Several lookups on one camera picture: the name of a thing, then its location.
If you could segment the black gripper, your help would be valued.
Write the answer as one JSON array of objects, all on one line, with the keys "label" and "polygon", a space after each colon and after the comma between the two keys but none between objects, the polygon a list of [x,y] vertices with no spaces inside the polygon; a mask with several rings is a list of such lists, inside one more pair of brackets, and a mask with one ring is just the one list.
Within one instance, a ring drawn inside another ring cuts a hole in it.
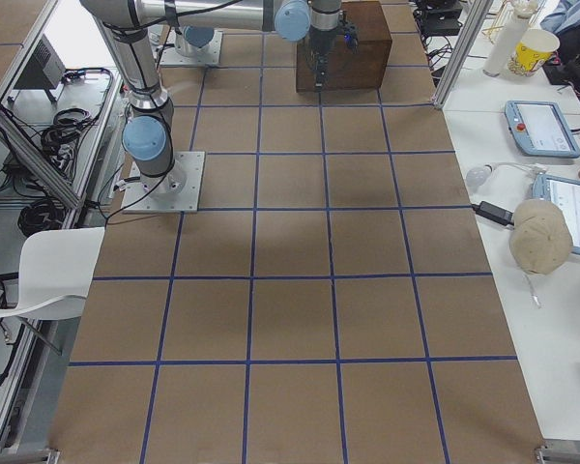
[{"label": "black gripper", "polygon": [[328,55],[334,48],[335,38],[341,26],[322,30],[311,26],[307,36],[306,56],[312,77],[312,89],[323,90],[328,74]]}]

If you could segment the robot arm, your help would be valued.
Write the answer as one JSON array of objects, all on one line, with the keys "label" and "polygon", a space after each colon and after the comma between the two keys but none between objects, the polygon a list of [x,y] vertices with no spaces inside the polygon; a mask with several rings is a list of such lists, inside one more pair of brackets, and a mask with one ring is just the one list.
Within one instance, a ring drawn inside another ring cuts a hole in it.
[{"label": "robot arm", "polygon": [[220,57],[222,32],[211,27],[182,26],[175,30],[179,60],[191,66],[215,66]]},{"label": "robot arm", "polygon": [[217,27],[275,32],[288,42],[308,39],[316,86],[323,87],[328,55],[342,32],[339,1],[85,1],[129,89],[132,118],[123,145],[133,158],[145,192],[156,198],[184,189],[186,170],[171,138],[174,106],[160,82],[148,30]]}]

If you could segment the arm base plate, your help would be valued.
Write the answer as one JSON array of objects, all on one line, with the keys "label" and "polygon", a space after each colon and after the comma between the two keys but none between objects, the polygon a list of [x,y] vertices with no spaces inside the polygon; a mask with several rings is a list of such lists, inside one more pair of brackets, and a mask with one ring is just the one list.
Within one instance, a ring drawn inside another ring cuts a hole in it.
[{"label": "arm base plate", "polygon": [[196,213],[205,164],[204,152],[175,151],[174,167],[159,179],[144,176],[127,183],[121,207],[127,214]]},{"label": "arm base plate", "polygon": [[172,30],[167,36],[160,66],[167,68],[217,67],[220,61],[222,32],[214,31],[212,39],[202,47],[189,43]]}]

